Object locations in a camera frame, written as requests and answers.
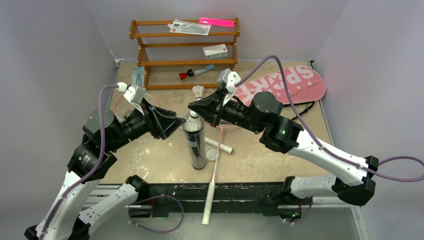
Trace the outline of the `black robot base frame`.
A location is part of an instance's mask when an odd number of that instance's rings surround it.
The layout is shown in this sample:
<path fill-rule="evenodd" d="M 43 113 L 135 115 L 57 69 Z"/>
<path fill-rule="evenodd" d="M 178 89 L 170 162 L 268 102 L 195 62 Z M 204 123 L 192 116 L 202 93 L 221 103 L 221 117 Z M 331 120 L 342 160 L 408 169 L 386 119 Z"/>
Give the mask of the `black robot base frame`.
<path fill-rule="evenodd" d="M 262 214 L 297 218 L 300 207 L 361 206 L 359 189 L 343 184 L 333 175 L 289 176 L 282 182 L 147 183 L 137 175 L 122 185 L 100 184 L 88 192 L 77 209 L 85 223 L 100 222 L 125 207 L 138 207 L 154 218 L 169 213 L 203 213 L 207 197 L 217 214 Z"/>

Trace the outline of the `black shuttlecock tube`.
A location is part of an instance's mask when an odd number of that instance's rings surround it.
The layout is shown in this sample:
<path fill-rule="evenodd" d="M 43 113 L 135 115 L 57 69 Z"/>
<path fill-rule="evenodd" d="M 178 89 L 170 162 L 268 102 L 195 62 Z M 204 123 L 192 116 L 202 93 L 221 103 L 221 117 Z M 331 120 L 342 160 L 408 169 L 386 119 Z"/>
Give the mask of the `black shuttlecock tube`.
<path fill-rule="evenodd" d="M 183 130 L 187 140 L 191 165 L 195 170 L 202 170 L 207 165 L 204 127 L 196 131 Z"/>

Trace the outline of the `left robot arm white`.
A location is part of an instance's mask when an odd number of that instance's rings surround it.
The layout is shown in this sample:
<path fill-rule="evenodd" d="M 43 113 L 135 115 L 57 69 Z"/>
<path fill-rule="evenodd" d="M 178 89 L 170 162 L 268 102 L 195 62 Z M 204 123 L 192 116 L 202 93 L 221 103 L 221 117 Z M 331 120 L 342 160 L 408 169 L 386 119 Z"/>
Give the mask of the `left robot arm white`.
<path fill-rule="evenodd" d="M 67 165 L 64 182 L 48 214 L 25 230 L 29 240 L 87 240 L 107 219 L 127 205 L 142 205 L 150 197 L 150 186 L 137 175 L 127 178 L 118 190 L 87 209 L 91 192 L 117 161 L 115 152 L 143 136 L 170 137 L 185 119 L 174 111 L 146 105 L 144 113 L 134 110 L 125 121 L 110 109 L 95 110 L 83 126 L 82 143 Z"/>

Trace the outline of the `white shuttlecock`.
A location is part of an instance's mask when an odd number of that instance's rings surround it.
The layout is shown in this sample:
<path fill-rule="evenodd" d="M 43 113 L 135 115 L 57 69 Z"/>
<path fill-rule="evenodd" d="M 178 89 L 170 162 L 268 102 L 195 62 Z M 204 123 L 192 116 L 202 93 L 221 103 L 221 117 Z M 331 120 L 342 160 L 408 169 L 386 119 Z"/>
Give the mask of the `white shuttlecock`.
<path fill-rule="evenodd" d="M 203 127 L 204 127 L 203 118 L 193 110 L 191 110 L 188 113 L 186 121 L 184 125 L 182 126 L 183 130 L 186 132 L 201 131 Z"/>
<path fill-rule="evenodd" d="M 201 100 L 205 92 L 205 87 L 202 85 L 195 85 L 192 87 L 192 92 L 194 93 L 197 101 Z"/>

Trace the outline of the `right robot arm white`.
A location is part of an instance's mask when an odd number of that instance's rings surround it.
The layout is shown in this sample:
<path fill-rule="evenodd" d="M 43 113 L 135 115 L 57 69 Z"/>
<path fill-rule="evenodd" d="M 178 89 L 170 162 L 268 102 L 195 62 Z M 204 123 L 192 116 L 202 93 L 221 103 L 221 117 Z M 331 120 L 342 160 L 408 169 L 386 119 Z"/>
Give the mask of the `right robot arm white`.
<path fill-rule="evenodd" d="M 225 94 L 226 90 L 218 88 L 208 97 L 189 103 L 188 108 L 211 126 L 224 120 L 255 134 L 262 133 L 259 141 L 269 150 L 304 159 L 328 171 L 323 176 L 287 177 L 280 191 L 284 202 L 329 196 L 364 206 L 374 196 L 373 174 L 362 168 L 376 171 L 376 157 L 357 157 L 313 138 L 305 127 L 281 116 L 283 104 L 270 92 L 255 94 L 249 106 L 238 98 L 224 103 Z"/>

